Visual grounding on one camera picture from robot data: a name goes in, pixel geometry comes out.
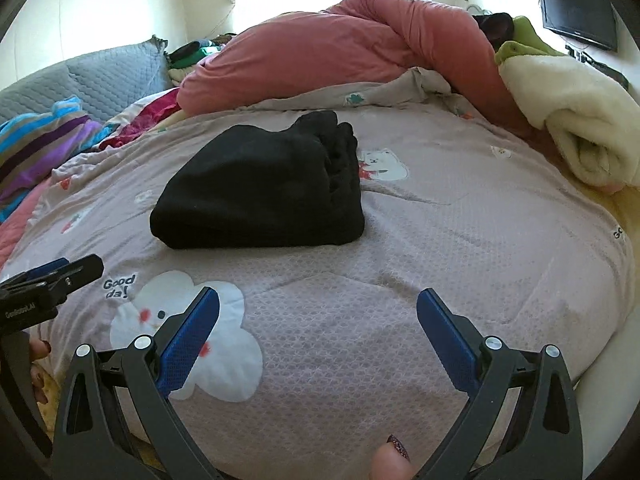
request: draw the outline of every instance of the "finger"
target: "finger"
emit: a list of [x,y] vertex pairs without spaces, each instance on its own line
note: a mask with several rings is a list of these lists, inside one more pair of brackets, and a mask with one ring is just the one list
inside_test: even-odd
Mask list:
[[411,480],[415,469],[402,443],[393,435],[378,448],[371,462],[369,480]]
[[47,341],[40,339],[30,339],[29,341],[29,359],[37,361],[44,359],[51,353],[51,345]]
[[33,387],[33,395],[40,404],[48,404],[49,399],[40,388]]
[[35,365],[31,365],[31,384],[36,388],[44,388],[42,371]]

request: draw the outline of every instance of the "red cheek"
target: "red cheek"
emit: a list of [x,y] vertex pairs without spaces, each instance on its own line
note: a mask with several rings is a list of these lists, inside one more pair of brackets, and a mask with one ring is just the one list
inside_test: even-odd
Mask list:
[[209,342],[206,341],[204,345],[202,345],[202,348],[200,349],[200,354],[198,355],[200,357],[206,357],[207,355],[209,355],[210,352],[211,352],[211,347],[209,346]]
[[140,323],[146,323],[147,321],[149,321],[149,318],[151,317],[151,311],[146,308],[142,311],[140,311]]

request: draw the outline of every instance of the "blue gripper pad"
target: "blue gripper pad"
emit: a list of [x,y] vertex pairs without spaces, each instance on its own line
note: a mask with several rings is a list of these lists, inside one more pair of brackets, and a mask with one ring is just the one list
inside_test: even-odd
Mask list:
[[449,317],[449,309],[430,288],[418,295],[418,321],[455,389],[475,397],[480,388],[476,356]]
[[220,315],[220,299],[212,288],[204,287],[193,301],[196,305],[160,356],[156,387],[165,399],[184,386]]
[[58,270],[60,267],[64,267],[69,264],[69,260],[66,258],[59,258],[53,262],[49,262],[48,264],[44,264],[43,266],[36,267],[35,269],[31,269],[27,272],[25,276],[25,280],[35,280],[37,278],[41,278],[46,276],[50,272],[54,270]]

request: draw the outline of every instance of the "wall-mounted tv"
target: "wall-mounted tv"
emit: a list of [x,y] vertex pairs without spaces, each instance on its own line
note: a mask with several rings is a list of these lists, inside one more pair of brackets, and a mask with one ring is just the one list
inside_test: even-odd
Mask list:
[[604,50],[618,49],[616,17],[609,0],[540,0],[545,28]]

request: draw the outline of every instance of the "gray quilted headboard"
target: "gray quilted headboard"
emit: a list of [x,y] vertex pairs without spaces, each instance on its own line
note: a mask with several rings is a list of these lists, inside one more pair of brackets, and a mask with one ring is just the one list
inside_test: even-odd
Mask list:
[[166,46],[154,36],[38,70],[0,91],[0,123],[27,112],[47,112],[71,95],[82,99],[82,109],[92,118],[107,121],[138,99],[173,87]]

